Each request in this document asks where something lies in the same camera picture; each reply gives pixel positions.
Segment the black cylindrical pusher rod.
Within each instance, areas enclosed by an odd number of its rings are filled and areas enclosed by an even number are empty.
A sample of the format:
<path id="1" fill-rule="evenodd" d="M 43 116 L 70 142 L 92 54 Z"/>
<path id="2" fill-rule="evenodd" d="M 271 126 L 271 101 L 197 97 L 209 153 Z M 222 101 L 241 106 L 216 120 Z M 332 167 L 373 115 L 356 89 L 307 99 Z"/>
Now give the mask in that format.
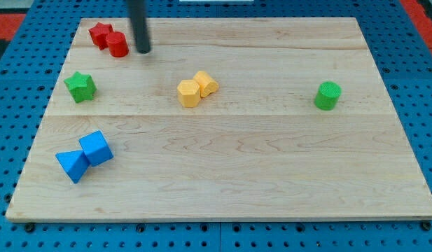
<path id="1" fill-rule="evenodd" d="M 147 10 L 144 0 L 127 0 L 127 12 L 132 25 L 136 49 L 141 54 L 151 51 L 151 42 L 147 25 Z"/>

